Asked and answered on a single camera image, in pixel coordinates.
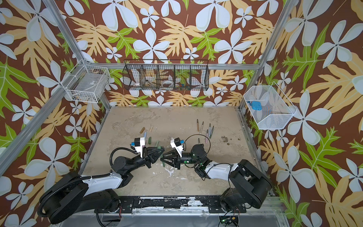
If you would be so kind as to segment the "pink pen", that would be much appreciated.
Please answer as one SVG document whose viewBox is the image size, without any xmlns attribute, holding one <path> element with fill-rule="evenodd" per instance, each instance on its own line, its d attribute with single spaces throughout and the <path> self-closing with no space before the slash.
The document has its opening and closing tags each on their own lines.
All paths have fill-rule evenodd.
<svg viewBox="0 0 363 227">
<path fill-rule="evenodd" d="M 205 143 L 207 144 L 208 140 L 209 140 L 209 130 L 206 130 L 206 139 L 205 139 Z"/>
</svg>

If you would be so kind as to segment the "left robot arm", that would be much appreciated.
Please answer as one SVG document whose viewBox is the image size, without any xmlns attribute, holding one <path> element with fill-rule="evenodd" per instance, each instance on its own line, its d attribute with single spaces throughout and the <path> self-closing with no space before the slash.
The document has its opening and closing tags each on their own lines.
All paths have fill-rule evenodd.
<svg viewBox="0 0 363 227">
<path fill-rule="evenodd" d="M 151 168 L 164 153 L 164 147 L 144 147 L 142 153 L 144 157 L 137 155 L 132 159 L 110 157 L 112 169 L 107 174 L 68 173 L 41 196 L 38 216 L 58 224 L 81 211 L 117 212 L 121 207 L 115 189 L 125 187 L 132 180 L 132 171 L 143 166 Z"/>
</svg>

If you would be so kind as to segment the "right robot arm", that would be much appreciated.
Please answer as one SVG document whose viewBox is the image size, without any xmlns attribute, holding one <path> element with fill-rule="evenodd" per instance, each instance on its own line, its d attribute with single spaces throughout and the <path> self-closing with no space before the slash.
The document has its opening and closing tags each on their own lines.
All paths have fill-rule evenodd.
<svg viewBox="0 0 363 227">
<path fill-rule="evenodd" d="M 246 204 L 259 209 L 272 189 L 271 181 L 248 160 L 242 159 L 234 164 L 217 163 L 207 157 L 203 144 L 194 145 L 190 152 L 183 152 L 183 146 L 174 148 L 163 154 L 161 161 L 176 169 L 182 164 L 192 164 L 202 180 L 226 180 L 229 188 L 219 199 L 224 212 L 246 212 Z"/>
</svg>

